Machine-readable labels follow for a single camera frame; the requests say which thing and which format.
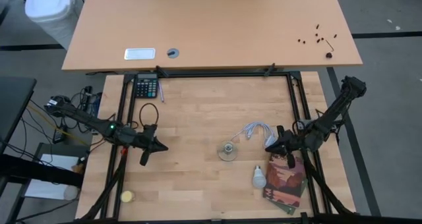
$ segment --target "white usb cable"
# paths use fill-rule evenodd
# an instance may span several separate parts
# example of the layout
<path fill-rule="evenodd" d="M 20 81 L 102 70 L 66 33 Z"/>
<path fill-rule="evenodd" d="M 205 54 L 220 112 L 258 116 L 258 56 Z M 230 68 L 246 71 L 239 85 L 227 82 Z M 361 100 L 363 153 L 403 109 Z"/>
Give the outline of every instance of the white usb cable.
<path fill-rule="evenodd" d="M 240 132 L 238 132 L 235 136 L 233 136 L 233 138 L 231 138 L 230 141 L 232 141 L 235 137 L 237 137 L 242 132 L 245 132 L 246 139 L 249 140 L 253 134 L 254 129 L 257 126 L 261 126 L 264 129 L 264 138 L 265 138 L 264 147 L 267 148 L 268 146 L 271 146 L 277 140 L 276 133 L 271 129 L 270 125 L 263 122 L 252 122 L 252 123 L 247 124 L 245 127 L 243 127 L 242 130 L 240 130 Z"/>

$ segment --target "black metal frame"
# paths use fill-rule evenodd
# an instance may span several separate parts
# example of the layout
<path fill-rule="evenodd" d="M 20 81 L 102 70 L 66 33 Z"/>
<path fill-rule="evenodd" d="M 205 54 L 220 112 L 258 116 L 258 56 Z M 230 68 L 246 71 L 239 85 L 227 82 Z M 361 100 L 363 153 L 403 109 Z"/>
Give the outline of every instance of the black metal frame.
<path fill-rule="evenodd" d="M 262 69 L 239 69 L 239 70 L 231 70 L 231 69 L 222 69 L 222 70 L 162 70 L 160 67 L 157 67 L 156 72 L 158 73 L 159 78 L 202 78 L 202 77 L 237 77 L 237 76 L 285 76 L 287 80 L 287 86 L 289 89 L 289 94 L 291 98 L 291 105 L 293 108 L 293 116 L 295 120 L 300 119 L 300 113 L 299 113 L 299 107 L 296 100 L 295 90 L 294 90 L 294 84 L 293 81 L 296 81 L 297 87 L 299 90 L 299 96 L 301 98 L 301 104 L 303 107 L 303 112 L 305 115 L 304 119 L 310 119 L 311 115 L 309 113 L 309 107 L 307 104 L 305 91 L 301 79 L 301 74 L 299 71 L 290 71 L 290 72 L 283 72 L 280 70 L 274 70 L 271 67 L 267 70 Z M 127 88 L 129 86 L 129 83 L 133 82 L 133 89 L 131 94 L 131 99 L 129 102 L 129 112 L 127 117 L 127 123 L 132 122 L 133 119 L 133 110 L 135 107 L 135 90 L 134 86 L 136 84 L 136 77 L 134 74 L 126 74 L 123 85 L 122 85 L 122 93 L 120 97 L 120 103 L 119 103 L 119 110 L 117 114 L 117 120 L 121 122 L 121 119 L 123 117 L 123 111 L 125 108 L 125 98 L 127 95 Z M 107 170 L 107 180 L 106 183 L 109 182 L 109 178 L 113 175 L 113 170 L 115 166 L 115 160 L 117 156 L 117 146 L 114 146 L 111 151 L 110 155 L 110 162 L 109 167 Z M 324 179 L 324 173 L 322 171 L 322 165 L 321 160 L 318 152 L 315 152 L 313 154 L 315 164 L 316 164 L 316 170 L 318 174 Z M 312 205 L 312 211 L 313 214 L 319 214 L 319 206 L 317 201 L 317 194 L 315 192 L 315 186 L 313 182 L 313 178 L 309 175 L 309 171 L 306 170 L 306 174 L 308 177 L 308 190 L 309 190 L 309 196 L 311 199 L 311 205 Z M 119 219 L 119 209 L 120 209 L 120 198 L 119 193 L 121 193 L 123 189 L 123 181 L 124 181 L 124 174 L 120 177 L 118 183 L 117 183 L 117 192 L 116 192 L 116 198 L 114 203 L 114 209 L 113 209 L 113 216 L 114 219 Z M 331 205 L 326 196 L 322 195 L 323 202 L 324 202 L 324 210 L 325 213 L 332 213 Z M 100 218 L 106 218 L 107 216 L 107 207 L 108 207 L 108 199 L 105 202 L 105 204 L 102 207 Z M 276 219 L 228 219 L 228 220 L 219 220 L 219 222 L 225 222 L 225 223 L 301 223 L 303 218 L 297 217 L 297 218 L 276 218 Z M 171 221 L 172 223 L 204 223 L 204 222 L 210 222 L 211 220 L 189 220 L 189 221 Z M 135 222 L 127 222 L 127 223 L 169 223 L 169 221 L 135 221 Z"/>

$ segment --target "gray floor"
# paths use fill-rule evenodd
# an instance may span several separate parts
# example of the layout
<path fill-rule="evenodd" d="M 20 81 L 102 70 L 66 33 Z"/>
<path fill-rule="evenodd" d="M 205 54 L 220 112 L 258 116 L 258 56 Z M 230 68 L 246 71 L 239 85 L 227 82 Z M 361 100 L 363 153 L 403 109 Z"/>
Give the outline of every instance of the gray floor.
<path fill-rule="evenodd" d="M 0 11 L 8 0 L 0 0 Z M 422 30 L 422 0 L 338 0 L 352 33 Z M 77 7 L 82 7 L 77 0 Z M 0 26 L 0 45 L 55 43 L 24 15 L 24 4 L 14 0 Z M 371 182 L 385 216 L 422 218 L 422 146 L 418 132 L 422 108 L 422 38 L 356 40 L 364 67 L 336 69 L 338 78 L 357 76 L 367 82 L 368 92 L 353 102 L 350 109 L 359 144 Z M 0 51 L 0 74 L 31 76 L 38 80 L 33 99 L 43 103 L 55 94 L 73 95 L 83 86 L 102 89 L 104 75 L 85 76 L 60 70 L 65 56 L 62 49 L 23 52 Z M 325 69 L 318 70 L 327 102 L 334 93 Z M 31 123 L 28 115 L 24 118 Z M 369 214 L 356 165 L 345 131 L 340 134 L 340 150 L 357 211 Z M 12 144 L 23 144 L 23 128 L 19 125 Z M 28 128 L 29 152 L 45 138 Z M 8 186 L 0 201 L 0 223 L 7 216 L 7 200 L 17 186 Z M 63 202 L 27 200 L 20 216 L 55 207 Z M 33 218 L 27 223 L 59 223 L 73 219 L 76 204 Z"/>

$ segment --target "light bulb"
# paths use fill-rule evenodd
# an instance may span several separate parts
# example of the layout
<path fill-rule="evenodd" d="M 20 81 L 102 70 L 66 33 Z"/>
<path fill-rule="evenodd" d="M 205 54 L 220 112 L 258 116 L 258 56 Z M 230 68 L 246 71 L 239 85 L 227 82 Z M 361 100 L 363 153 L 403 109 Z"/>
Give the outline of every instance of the light bulb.
<path fill-rule="evenodd" d="M 265 176 L 264 174 L 262 174 L 262 171 L 259 165 L 255 167 L 255 173 L 253 175 L 252 184 L 256 188 L 264 188 L 266 185 Z"/>

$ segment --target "wooden desk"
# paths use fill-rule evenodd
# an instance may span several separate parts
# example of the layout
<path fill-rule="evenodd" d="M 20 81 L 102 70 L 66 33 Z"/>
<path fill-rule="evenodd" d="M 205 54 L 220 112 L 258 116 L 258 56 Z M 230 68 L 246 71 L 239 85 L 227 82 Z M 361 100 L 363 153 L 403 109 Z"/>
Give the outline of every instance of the wooden desk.
<path fill-rule="evenodd" d="M 302 77 L 309 109 L 316 116 L 315 109 L 326 109 L 318 74 L 303 72 Z M 107 77 L 100 117 L 108 118 L 117 112 L 122 81 L 123 76 Z M 268 163 L 269 154 L 262 147 L 261 129 L 250 140 L 244 136 L 234 140 L 239 148 L 235 161 L 221 161 L 216 154 L 222 141 L 230 139 L 247 123 L 264 121 L 274 129 L 280 124 L 287 128 L 291 126 L 293 113 L 286 78 L 172 78 L 161 81 L 166 103 L 161 103 L 160 99 L 138 99 L 133 119 L 139 122 L 138 111 L 144 103 L 155 103 L 160 111 L 156 135 L 169 150 L 152 154 L 145 167 L 139 165 L 142 151 L 129 150 L 123 190 L 135 192 L 136 200 L 121 204 L 119 219 L 291 217 L 264 199 L 261 189 L 252 186 L 254 166 L 260 165 L 265 171 Z M 153 123 L 155 114 L 152 107 L 145 107 L 142 120 Z M 111 146 L 103 145 L 90 154 L 77 217 L 89 210 L 104 187 L 110 149 Z M 353 210 L 342 159 L 333 136 L 321 147 L 320 156 L 326 182 L 345 206 Z M 110 197 L 112 204 L 114 193 Z M 302 211 L 311 213 L 307 190 L 294 216 Z"/>
<path fill-rule="evenodd" d="M 332 59 L 325 57 L 331 51 L 327 40 L 335 49 Z M 155 48 L 155 59 L 124 60 L 126 48 L 142 47 Z M 176 59 L 167 56 L 171 48 L 180 51 Z M 337 0 L 86 0 L 63 70 L 255 68 L 272 63 L 362 65 Z"/>

